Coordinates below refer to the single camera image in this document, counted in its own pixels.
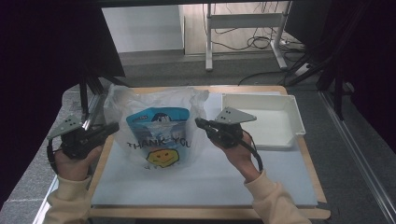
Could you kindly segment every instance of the human arm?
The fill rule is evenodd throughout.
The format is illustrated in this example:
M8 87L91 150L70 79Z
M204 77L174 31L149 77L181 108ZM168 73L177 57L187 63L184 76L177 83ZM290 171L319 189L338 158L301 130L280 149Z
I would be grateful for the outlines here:
M247 133L244 133L243 140L251 144L251 138ZM311 223L297 209L280 183L272 182L266 176L265 171L260 173L256 169L251 160L251 154L246 148L241 145L223 148L215 142L213 144L225 153L229 162L246 179L245 186L253 196L253 209L264 223Z
M70 160L61 150L55 153L59 186L48 197L51 208L45 224L85 223L91 207L87 185L90 164L99 157L102 147L93 149L84 160Z

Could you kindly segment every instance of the white wall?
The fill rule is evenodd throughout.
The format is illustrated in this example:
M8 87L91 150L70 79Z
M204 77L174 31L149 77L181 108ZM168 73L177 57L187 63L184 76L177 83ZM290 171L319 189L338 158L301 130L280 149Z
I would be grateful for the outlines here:
M117 52L183 49L180 6L103 8Z

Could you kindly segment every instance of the white plastic bin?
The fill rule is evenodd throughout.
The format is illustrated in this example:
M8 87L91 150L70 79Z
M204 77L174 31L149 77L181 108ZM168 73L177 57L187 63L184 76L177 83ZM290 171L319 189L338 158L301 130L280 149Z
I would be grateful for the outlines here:
M295 97L292 95L222 94L222 108L229 106L257 117L242 123L258 150L291 147L305 134Z

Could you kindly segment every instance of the metal frame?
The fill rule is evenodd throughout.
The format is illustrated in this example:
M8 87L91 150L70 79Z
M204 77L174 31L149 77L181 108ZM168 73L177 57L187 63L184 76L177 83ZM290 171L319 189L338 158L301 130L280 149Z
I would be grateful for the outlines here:
M282 13L266 14L239 14L239 15L212 15L211 4L207 4L206 13L206 71L213 70L213 50L212 50L212 29L228 28L256 28L256 27L277 27L275 40L271 41L271 48L276 56L277 63L281 70L287 70L285 60L279 50L279 41L285 29L286 20L289 15L291 1L286 5Z

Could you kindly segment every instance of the cartoon character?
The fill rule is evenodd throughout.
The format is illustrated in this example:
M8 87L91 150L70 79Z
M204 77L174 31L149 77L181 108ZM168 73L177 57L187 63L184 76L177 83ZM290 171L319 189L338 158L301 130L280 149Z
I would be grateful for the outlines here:
M179 160L178 152L172 148L151 151L146 158L147 161L162 168L172 165Z

